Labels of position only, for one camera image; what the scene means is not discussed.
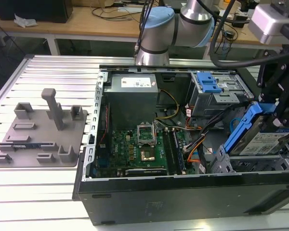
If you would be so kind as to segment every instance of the orange wire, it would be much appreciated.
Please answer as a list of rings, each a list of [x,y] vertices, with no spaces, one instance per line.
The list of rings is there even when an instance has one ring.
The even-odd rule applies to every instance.
[[[187,118],[186,123],[185,123],[185,126],[186,126],[186,128],[194,129],[193,127],[189,127],[189,126],[188,126],[188,122],[189,122],[190,119],[191,119],[191,117]]]
[[[188,158],[187,158],[187,162],[200,162],[200,160],[191,160],[191,157],[194,153],[194,151],[196,150],[196,148],[201,145],[201,143],[205,140],[205,138],[203,138],[191,151],[191,153],[189,154]]]

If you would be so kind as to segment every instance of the motherboard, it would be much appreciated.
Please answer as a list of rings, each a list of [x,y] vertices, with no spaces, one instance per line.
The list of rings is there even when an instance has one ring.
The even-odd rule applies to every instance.
[[[139,128],[114,130],[109,139],[109,156],[105,154],[97,159],[98,178],[170,175],[184,171],[180,150],[186,139],[182,130],[153,129],[153,134],[149,126],[140,132]]]

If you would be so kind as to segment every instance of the gray plastic holder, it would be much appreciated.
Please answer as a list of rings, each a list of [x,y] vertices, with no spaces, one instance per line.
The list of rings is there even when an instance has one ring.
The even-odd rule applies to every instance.
[[[19,103],[16,118],[0,143],[0,167],[73,167],[87,119],[80,105],[62,110],[54,89],[44,89],[49,110]]]

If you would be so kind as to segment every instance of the aluminum workbench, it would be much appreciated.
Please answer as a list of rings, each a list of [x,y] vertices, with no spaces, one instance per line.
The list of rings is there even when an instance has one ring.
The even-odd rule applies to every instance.
[[[46,109],[40,98],[44,88],[55,88],[63,109],[80,104],[92,113],[100,64],[133,64],[132,58],[35,56],[24,59],[0,91],[0,142],[14,120],[18,102]],[[207,60],[171,60],[171,65],[212,66]],[[256,77],[258,67],[249,68]],[[86,145],[89,125],[84,130]],[[288,230],[289,205],[260,217],[215,218],[94,227],[81,202],[72,201],[76,167],[0,169],[0,230]]]

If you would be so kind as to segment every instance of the white table frame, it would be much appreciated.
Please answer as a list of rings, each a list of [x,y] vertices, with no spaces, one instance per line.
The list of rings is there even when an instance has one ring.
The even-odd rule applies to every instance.
[[[32,33],[32,32],[12,32],[7,31],[7,34],[11,37],[25,37],[25,38],[42,38],[46,39],[51,52],[51,55],[60,55],[57,39],[78,39],[88,41],[118,41],[118,42],[136,42],[137,38],[133,37],[119,37],[119,36],[96,36],[96,35],[68,35],[68,34],[47,34],[47,33]],[[5,33],[0,31],[0,36],[5,36]],[[234,48],[247,48],[258,50],[280,50],[279,46],[267,46],[267,45],[255,45],[245,43],[233,43]],[[209,56],[210,43],[206,45],[206,50],[203,55],[203,59],[210,59]]]

